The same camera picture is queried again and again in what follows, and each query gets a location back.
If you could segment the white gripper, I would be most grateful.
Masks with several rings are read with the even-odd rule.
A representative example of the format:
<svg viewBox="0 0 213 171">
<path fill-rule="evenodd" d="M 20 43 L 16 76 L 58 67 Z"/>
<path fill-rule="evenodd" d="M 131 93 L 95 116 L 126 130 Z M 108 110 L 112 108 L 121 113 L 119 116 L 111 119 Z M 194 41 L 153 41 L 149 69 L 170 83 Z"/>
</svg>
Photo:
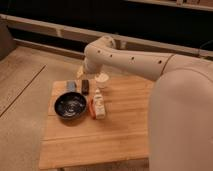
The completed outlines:
<svg viewBox="0 0 213 171">
<path fill-rule="evenodd" d="M 76 76 L 78 79 L 83 79 L 89 77 L 90 75 L 97 74 L 99 72 L 100 68 L 97 65 L 93 65 L 90 63 L 83 63 L 79 67 Z"/>
</svg>

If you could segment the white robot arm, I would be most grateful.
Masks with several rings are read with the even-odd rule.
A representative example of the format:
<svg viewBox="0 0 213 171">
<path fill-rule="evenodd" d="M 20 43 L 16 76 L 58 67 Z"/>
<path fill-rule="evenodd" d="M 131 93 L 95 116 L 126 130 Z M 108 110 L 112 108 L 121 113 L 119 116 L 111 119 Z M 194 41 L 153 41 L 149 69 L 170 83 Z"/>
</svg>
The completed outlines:
<svg viewBox="0 0 213 171">
<path fill-rule="evenodd" d="M 213 61 L 120 50 L 110 36 L 84 48 L 84 74 L 104 65 L 154 82 L 148 107 L 150 171 L 213 171 Z"/>
</svg>

